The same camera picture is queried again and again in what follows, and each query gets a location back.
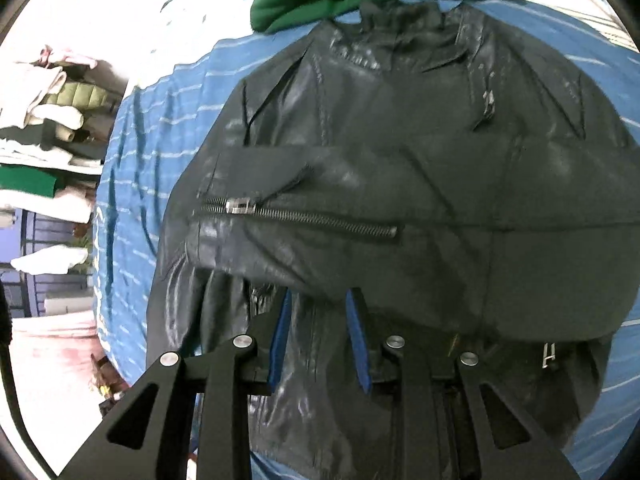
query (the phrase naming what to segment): pile of clothes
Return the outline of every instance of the pile of clothes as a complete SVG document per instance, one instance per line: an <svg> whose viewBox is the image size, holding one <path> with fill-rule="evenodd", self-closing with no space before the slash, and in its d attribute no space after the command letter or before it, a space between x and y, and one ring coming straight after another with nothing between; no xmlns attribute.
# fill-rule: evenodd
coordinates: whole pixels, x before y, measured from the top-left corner
<svg viewBox="0 0 640 480"><path fill-rule="evenodd" d="M86 223L122 96L92 81L95 59L46 46L0 82L0 228L16 208Z"/></svg>

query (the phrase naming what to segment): triangular cutout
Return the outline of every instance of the triangular cutout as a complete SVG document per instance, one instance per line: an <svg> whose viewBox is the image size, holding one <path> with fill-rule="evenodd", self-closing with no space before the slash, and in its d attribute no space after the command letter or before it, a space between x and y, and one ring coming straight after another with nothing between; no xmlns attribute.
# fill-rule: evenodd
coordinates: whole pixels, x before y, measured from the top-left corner
<svg viewBox="0 0 640 480"><path fill-rule="evenodd" d="M531 440L529 432L490 386L482 384L480 394L489 418L495 447L508 449Z"/></svg>
<svg viewBox="0 0 640 480"><path fill-rule="evenodd" d="M157 395L158 385L148 384L110 429L107 440L130 449L140 449Z"/></svg>

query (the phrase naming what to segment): pink garment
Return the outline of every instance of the pink garment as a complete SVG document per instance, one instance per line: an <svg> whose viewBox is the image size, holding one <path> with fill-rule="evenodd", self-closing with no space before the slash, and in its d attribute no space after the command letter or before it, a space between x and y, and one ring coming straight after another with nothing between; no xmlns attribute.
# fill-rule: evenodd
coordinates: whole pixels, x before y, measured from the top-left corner
<svg viewBox="0 0 640 480"><path fill-rule="evenodd" d="M59 48L53 50L49 45L45 45L45 47L40 51L38 65L48 68L54 63L60 63L63 61L75 65L87 65L89 69L93 69L98 65L98 62L94 58L76 54L70 48Z"/></svg>
<svg viewBox="0 0 640 480"><path fill-rule="evenodd" d="M104 352L94 313L13 320L9 346L24 423L54 471L60 470L102 420L92 391L91 354Z"/></svg>

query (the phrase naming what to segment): black leather jacket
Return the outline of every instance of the black leather jacket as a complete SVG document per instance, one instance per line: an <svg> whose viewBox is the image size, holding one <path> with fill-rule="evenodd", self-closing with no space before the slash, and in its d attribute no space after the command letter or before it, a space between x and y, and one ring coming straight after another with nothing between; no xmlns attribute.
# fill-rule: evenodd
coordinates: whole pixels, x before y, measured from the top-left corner
<svg viewBox="0 0 640 480"><path fill-rule="evenodd" d="M210 351L288 286L252 447L308 478L379 478L391 406L358 385L342 306L360 286L383 333L478 352L563 445L638 290L637 147L589 77L516 28L468 6L361 14L228 99L169 199L147 362Z"/></svg>

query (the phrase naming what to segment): zipper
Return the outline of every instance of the zipper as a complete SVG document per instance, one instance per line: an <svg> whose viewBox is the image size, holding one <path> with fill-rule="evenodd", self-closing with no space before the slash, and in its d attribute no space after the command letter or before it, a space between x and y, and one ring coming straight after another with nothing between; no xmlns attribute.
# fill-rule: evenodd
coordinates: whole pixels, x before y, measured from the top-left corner
<svg viewBox="0 0 640 480"><path fill-rule="evenodd" d="M210 197L205 199L201 206L201 210L210 215L249 215L280 222L295 222L312 227L338 230L370 238L387 238L391 240L398 234L398 226L395 225L360 220L347 220L339 216L325 213L308 213L303 211L263 207L249 198L226 199Z"/></svg>

